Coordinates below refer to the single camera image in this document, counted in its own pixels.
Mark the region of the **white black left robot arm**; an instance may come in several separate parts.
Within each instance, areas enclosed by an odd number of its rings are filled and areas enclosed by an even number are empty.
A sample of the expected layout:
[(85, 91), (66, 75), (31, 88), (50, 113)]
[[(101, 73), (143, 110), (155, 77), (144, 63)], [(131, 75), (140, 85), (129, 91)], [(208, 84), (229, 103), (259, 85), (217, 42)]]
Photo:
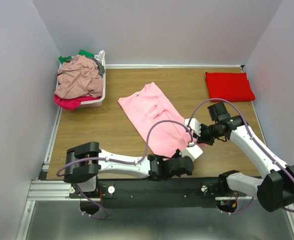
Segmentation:
[(71, 194), (86, 197), (112, 195), (114, 190), (98, 185), (99, 174), (128, 175), (150, 181), (165, 181), (172, 177), (192, 175), (194, 161), (203, 151), (194, 142), (171, 157), (149, 154), (142, 157), (114, 154), (100, 149), (98, 142), (89, 142), (67, 150), (65, 165), (56, 175), (71, 184)]

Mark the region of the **light pink t shirt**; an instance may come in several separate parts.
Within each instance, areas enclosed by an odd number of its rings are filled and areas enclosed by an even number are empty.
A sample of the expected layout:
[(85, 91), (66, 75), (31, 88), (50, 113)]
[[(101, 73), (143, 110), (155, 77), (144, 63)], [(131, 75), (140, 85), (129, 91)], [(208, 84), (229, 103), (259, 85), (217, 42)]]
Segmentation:
[[(119, 98), (118, 103), (144, 140), (147, 140), (150, 128), (159, 121), (183, 124), (185, 120), (153, 82), (146, 84), (141, 91)], [(177, 149), (185, 149), (190, 140), (182, 126), (164, 122), (153, 128), (148, 146), (156, 155), (171, 157)]]

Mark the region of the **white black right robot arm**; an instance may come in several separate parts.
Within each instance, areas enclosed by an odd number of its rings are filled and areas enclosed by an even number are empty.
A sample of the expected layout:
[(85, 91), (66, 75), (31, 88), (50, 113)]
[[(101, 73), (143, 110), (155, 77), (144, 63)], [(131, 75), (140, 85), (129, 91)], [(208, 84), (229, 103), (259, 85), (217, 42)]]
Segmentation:
[(288, 206), (294, 204), (294, 165), (288, 165), (276, 156), (255, 135), (241, 112), (230, 116), (225, 103), (225, 99), (218, 98), (217, 103), (208, 107), (214, 124), (205, 125), (193, 117), (185, 123), (200, 144), (213, 145), (221, 137), (232, 141), (255, 165), (261, 178), (236, 170), (225, 172), (219, 176), (218, 193), (228, 196), (233, 191), (242, 192), (256, 198), (268, 212), (284, 209), (293, 213), (294, 209)]

